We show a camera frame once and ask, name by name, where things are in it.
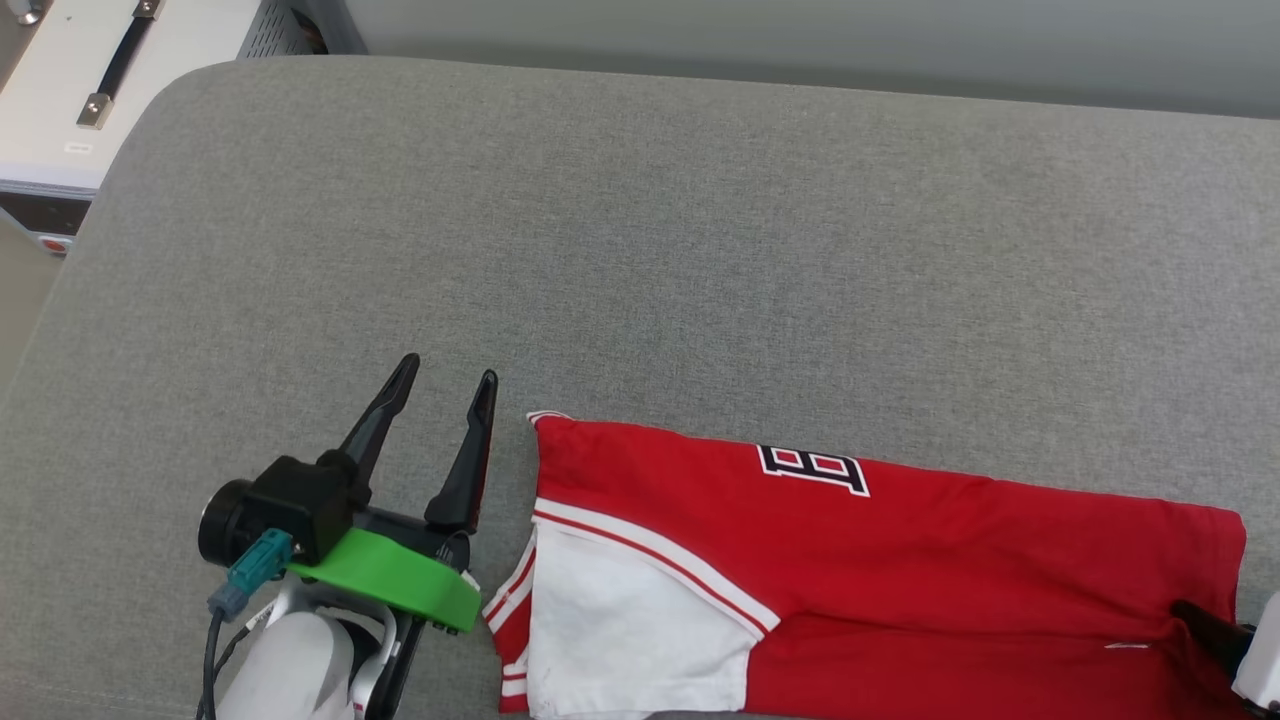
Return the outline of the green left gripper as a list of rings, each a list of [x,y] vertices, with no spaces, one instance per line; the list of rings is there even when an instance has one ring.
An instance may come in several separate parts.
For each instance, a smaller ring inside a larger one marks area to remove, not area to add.
[[[320,468],[343,478],[349,502],[369,502],[370,480],[390,424],[404,409],[420,368],[406,354],[337,448],[321,454]],[[481,593],[470,579],[468,536],[477,529],[495,421],[499,378],[483,373],[466,413],[467,430],[424,521],[369,509],[317,565],[293,561],[289,571],[412,618],[468,633],[480,614]]]

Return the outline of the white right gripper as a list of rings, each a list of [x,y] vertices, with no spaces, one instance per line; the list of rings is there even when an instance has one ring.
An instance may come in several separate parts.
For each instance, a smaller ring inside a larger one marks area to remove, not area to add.
[[[1238,696],[1260,711],[1280,712],[1280,591],[1257,625],[1228,623],[1185,600],[1172,602],[1170,611],[1233,680]]]

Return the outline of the red and white basketball jersey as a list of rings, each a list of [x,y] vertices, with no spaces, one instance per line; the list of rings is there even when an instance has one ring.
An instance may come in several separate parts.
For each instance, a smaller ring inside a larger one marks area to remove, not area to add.
[[[483,610],[534,720],[1251,720],[1235,512],[534,413],[532,529]]]

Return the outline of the grey fabric sofa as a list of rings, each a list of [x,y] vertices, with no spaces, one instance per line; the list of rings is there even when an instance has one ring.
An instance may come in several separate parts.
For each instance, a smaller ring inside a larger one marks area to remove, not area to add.
[[[192,720],[223,483],[422,368],[419,515],[525,413],[1202,502],[1280,589],[1280,120],[403,58],[209,67],[122,145],[0,405],[0,720]]]

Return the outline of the white metal equipment box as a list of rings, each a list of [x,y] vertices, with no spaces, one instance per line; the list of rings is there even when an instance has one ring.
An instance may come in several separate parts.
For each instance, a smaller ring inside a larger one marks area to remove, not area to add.
[[[173,81],[323,47],[305,0],[165,0],[105,127],[76,126],[137,0],[52,0],[0,82],[0,223],[64,258],[122,145]]]

